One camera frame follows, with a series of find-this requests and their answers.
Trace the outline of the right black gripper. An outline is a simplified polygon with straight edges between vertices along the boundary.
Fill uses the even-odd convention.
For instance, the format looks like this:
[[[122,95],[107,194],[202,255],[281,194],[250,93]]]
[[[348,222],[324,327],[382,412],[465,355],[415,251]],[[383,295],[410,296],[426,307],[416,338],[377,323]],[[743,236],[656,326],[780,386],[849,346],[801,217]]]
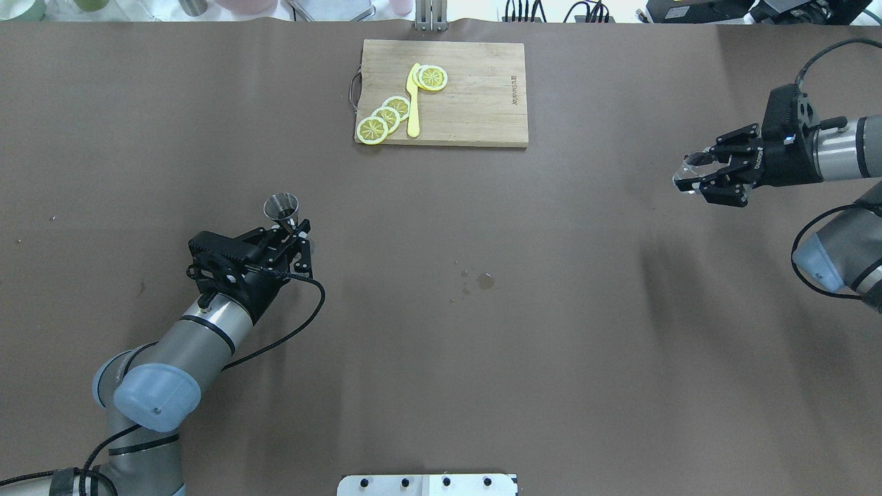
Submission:
[[[766,143],[760,137],[758,123],[724,133],[704,151],[704,166],[697,167],[697,191],[710,204],[746,207],[754,185],[784,187],[819,183],[821,178],[813,152],[815,136],[790,145]],[[763,173],[758,181],[758,170],[743,164],[755,163],[761,142]],[[730,164],[732,160],[737,165],[710,165]]]

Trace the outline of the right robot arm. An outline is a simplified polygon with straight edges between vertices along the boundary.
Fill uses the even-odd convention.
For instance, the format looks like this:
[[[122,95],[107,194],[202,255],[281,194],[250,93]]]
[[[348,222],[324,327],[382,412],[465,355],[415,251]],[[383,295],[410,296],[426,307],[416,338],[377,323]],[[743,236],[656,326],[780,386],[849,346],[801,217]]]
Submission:
[[[746,207],[759,187],[880,179],[880,116],[820,119],[800,85],[775,88],[761,123],[686,155],[672,181],[683,194]],[[812,218],[797,232],[791,267],[814,292],[880,310],[880,185]]]

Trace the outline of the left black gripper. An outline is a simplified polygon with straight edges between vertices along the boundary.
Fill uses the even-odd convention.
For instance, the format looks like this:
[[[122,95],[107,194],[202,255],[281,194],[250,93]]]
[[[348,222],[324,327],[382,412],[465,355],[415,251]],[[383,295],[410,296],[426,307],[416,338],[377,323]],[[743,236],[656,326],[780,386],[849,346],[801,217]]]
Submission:
[[[286,272],[290,266],[299,276],[313,277],[309,232],[309,220],[298,224],[292,236],[279,226],[255,228],[235,238],[202,230],[187,244],[192,255],[187,276],[201,294],[233,299],[256,324],[287,284],[271,272]]]

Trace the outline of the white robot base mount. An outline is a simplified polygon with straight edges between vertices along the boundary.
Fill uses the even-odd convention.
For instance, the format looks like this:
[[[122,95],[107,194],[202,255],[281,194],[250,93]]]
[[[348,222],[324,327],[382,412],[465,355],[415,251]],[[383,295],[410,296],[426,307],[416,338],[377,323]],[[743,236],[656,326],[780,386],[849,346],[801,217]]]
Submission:
[[[519,495],[516,475],[504,473],[436,473],[351,475],[343,477],[337,495]]]

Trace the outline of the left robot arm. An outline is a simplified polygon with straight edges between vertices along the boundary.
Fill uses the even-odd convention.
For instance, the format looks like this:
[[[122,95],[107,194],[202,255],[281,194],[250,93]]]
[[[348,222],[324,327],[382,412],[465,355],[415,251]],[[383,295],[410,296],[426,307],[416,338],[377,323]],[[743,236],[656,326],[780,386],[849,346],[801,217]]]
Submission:
[[[108,360],[92,379],[110,436],[84,464],[7,478],[3,495],[183,495],[179,427],[290,280],[314,285],[308,220],[189,240],[199,296],[157,342]]]

